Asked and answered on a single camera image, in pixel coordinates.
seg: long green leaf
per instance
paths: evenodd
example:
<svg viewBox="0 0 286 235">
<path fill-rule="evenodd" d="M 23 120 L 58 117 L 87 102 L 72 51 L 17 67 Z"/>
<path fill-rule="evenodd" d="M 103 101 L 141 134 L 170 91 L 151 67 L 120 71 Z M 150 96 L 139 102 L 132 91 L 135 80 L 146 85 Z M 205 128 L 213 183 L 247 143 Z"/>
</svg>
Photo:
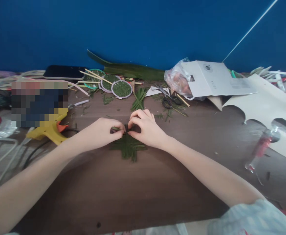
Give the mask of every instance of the long green leaf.
<svg viewBox="0 0 286 235">
<path fill-rule="evenodd" d="M 140 78 L 146 81 L 163 81 L 165 71 L 135 64 L 115 64 L 108 62 L 87 50 L 87 55 L 94 61 L 105 66 L 104 72 L 120 74 L 129 78 Z"/>
</svg>

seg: scissors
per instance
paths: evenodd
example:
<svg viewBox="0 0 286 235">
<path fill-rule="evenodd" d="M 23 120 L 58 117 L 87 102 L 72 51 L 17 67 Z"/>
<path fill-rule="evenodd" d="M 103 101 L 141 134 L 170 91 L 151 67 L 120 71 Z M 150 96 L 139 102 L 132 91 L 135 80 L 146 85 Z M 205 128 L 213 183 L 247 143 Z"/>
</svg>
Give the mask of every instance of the scissors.
<svg viewBox="0 0 286 235">
<path fill-rule="evenodd" d="M 157 89 L 159 89 L 165 95 L 162 100 L 162 105 L 166 109 L 172 108 L 171 102 L 174 102 L 176 105 L 182 105 L 182 101 L 177 96 L 168 94 L 161 86 L 157 86 Z"/>
</svg>

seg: sleeve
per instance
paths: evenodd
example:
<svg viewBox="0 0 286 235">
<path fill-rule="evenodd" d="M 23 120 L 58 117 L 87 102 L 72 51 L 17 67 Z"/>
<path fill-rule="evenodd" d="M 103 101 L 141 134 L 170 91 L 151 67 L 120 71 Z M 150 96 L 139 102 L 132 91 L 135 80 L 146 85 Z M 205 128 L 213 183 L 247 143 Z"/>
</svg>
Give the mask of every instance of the sleeve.
<svg viewBox="0 0 286 235">
<path fill-rule="evenodd" d="M 286 216 L 267 200 L 231 207 L 208 225 L 208 235 L 286 235 Z"/>
</svg>

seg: woven leaf craft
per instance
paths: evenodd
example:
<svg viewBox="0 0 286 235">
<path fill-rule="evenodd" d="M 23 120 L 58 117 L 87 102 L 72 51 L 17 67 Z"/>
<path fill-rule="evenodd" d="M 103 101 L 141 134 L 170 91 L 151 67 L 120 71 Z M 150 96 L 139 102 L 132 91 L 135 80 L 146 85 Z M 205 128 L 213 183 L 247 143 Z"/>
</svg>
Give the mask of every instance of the woven leaf craft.
<svg viewBox="0 0 286 235">
<path fill-rule="evenodd" d="M 121 150 L 122 159 L 131 158 L 132 162 L 136 162 L 137 151 L 147 150 L 147 147 L 142 142 L 130 136 L 128 134 L 128 126 L 125 125 L 125 127 L 126 133 L 121 139 L 112 142 L 110 150 Z"/>
</svg>

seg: white cardboard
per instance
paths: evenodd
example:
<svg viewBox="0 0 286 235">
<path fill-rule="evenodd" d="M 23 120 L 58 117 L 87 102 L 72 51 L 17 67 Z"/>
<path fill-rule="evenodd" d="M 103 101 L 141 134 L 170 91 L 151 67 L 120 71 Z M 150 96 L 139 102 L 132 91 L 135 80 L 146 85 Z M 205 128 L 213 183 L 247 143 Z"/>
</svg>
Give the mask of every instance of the white cardboard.
<svg viewBox="0 0 286 235">
<path fill-rule="evenodd" d="M 246 78 L 232 78 L 224 63 L 196 60 L 181 65 L 194 77 L 194 82 L 188 83 L 194 97 L 247 95 L 257 92 Z"/>
<path fill-rule="evenodd" d="M 258 90 L 257 94 L 233 96 L 224 105 L 235 105 L 245 113 L 245 123 L 249 119 L 261 122 L 268 129 L 272 128 L 272 121 L 276 118 L 286 120 L 286 94 L 254 74 L 247 78 Z M 286 157 L 286 133 L 281 132 L 281 138 L 269 145 L 271 149 Z"/>
</svg>

